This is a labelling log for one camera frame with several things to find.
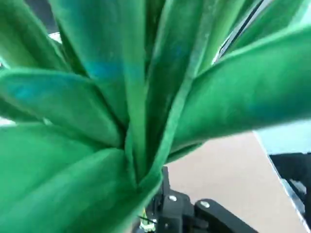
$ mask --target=bolt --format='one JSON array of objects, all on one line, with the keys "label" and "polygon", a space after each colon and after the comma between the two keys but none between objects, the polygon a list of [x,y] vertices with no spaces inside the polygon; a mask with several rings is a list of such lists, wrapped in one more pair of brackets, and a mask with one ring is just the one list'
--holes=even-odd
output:
[{"label": "bolt", "polygon": [[201,201],[200,203],[201,203],[201,205],[203,205],[205,208],[209,208],[209,207],[210,207],[210,205],[209,205],[209,203],[208,203],[207,201]]},{"label": "bolt", "polygon": [[169,196],[169,199],[172,200],[172,201],[177,201],[177,197],[175,197],[175,196],[173,196],[173,195],[170,195],[170,196]]}]

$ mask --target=beige floor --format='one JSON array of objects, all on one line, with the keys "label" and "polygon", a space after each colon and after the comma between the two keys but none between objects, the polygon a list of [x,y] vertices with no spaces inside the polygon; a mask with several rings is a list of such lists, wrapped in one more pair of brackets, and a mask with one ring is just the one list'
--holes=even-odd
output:
[{"label": "beige floor", "polygon": [[260,233],[305,233],[253,133],[211,140],[169,164],[172,188],[218,201]]}]

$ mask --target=green leaf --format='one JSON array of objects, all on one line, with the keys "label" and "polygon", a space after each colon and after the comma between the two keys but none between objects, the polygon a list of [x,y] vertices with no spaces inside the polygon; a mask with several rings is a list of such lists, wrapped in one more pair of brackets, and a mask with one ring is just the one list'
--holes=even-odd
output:
[{"label": "green leaf", "polygon": [[135,73],[140,70],[140,64],[127,64],[124,57],[123,43],[132,43],[135,47],[136,41],[122,37],[128,23],[122,14],[134,15],[141,1],[136,0],[134,4],[123,0],[51,0],[50,4],[88,76],[96,81],[107,105],[127,129],[124,70],[132,66]]},{"label": "green leaf", "polygon": [[147,186],[132,186],[124,151],[105,149],[65,167],[1,210],[1,232],[124,232],[160,184],[157,173]]},{"label": "green leaf", "polygon": [[91,81],[59,71],[13,69],[0,73],[0,95],[36,117],[78,130],[109,146],[123,135]]},{"label": "green leaf", "polygon": [[310,117],[310,40],[310,25],[291,28],[231,53],[198,77],[173,151],[213,137]]},{"label": "green leaf", "polygon": [[29,113],[23,112],[12,106],[3,98],[0,98],[0,117],[17,122],[39,121],[36,117],[30,115]]},{"label": "green leaf", "polygon": [[165,2],[147,77],[149,82],[147,96],[149,155],[154,155],[158,148],[172,102],[181,83],[185,79],[191,79],[195,72],[192,69],[191,74],[189,72],[186,74],[189,63],[195,67],[196,63],[201,61],[200,54],[208,37],[206,35],[196,54],[196,59],[190,60],[190,56],[194,50],[203,14],[209,13],[203,12],[204,4],[209,4],[204,2],[203,0],[167,0]]},{"label": "green leaf", "polygon": [[200,66],[200,73],[206,71],[212,65],[213,59],[217,55],[222,43],[231,33],[233,26],[241,17],[241,13],[245,10],[253,0],[213,0],[214,6],[214,23],[211,36],[208,40],[207,48]]},{"label": "green leaf", "polygon": [[149,70],[147,154],[153,163],[142,184],[161,170],[170,153],[212,26],[212,5],[205,0],[166,1]]},{"label": "green leaf", "polygon": [[61,52],[21,0],[0,1],[0,61],[7,67],[69,70]]},{"label": "green leaf", "polygon": [[256,6],[256,5],[261,5],[262,0],[246,0],[244,1],[244,4],[242,8],[240,9],[240,12],[238,16],[236,17],[235,22],[232,24],[232,27],[230,29],[230,32],[236,27],[239,23],[242,22],[249,14],[250,11]]},{"label": "green leaf", "polygon": [[168,157],[166,163],[174,162],[174,161],[176,161],[177,159],[180,159],[180,158],[184,157],[185,155],[187,155],[187,154],[193,152],[194,150],[198,149],[198,148],[201,147],[201,146],[202,146],[202,143],[198,143],[198,144],[186,146],[186,147],[181,148],[181,149],[179,149],[179,150],[177,150],[177,151],[174,151],[174,152],[172,152],[172,153],[169,155],[169,157]]},{"label": "green leaf", "polygon": [[247,46],[261,38],[276,33],[298,21],[301,17],[301,9],[306,9],[310,0],[274,0],[237,40],[230,45],[228,52]]},{"label": "green leaf", "polygon": [[145,1],[120,7],[123,73],[137,180],[147,174],[145,90]]},{"label": "green leaf", "polygon": [[166,0],[146,0],[146,67],[149,67],[161,13]]},{"label": "green leaf", "polygon": [[76,52],[71,46],[71,43],[69,42],[69,39],[66,36],[66,32],[63,31],[61,25],[58,25],[58,29],[62,41],[61,48],[66,61],[68,64],[70,64],[74,73],[87,76],[85,68],[81,64],[79,57],[77,56]]},{"label": "green leaf", "polygon": [[1,126],[0,141],[1,213],[97,150],[61,128],[40,123]]}]

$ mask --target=black object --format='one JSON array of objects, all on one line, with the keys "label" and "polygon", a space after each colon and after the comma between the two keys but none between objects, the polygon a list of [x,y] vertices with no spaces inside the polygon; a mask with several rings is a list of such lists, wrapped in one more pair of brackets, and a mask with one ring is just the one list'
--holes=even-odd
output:
[{"label": "black object", "polygon": [[146,208],[157,221],[154,233],[257,233],[214,200],[191,204],[189,196],[171,190],[167,167],[162,172],[162,186]]},{"label": "black object", "polygon": [[[311,228],[311,153],[272,154],[270,159],[279,176],[287,181],[304,204],[305,212],[302,215]],[[301,182],[307,192],[296,187],[292,181]]]}]

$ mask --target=artificial plant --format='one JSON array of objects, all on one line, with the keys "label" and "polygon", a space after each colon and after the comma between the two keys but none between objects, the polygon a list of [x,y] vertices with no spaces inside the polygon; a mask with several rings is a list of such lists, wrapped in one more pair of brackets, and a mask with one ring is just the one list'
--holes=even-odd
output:
[{"label": "artificial plant", "polygon": [[309,0],[274,0],[213,63],[258,2],[50,0],[60,44],[1,0],[0,232],[119,233],[166,162],[309,117]]}]

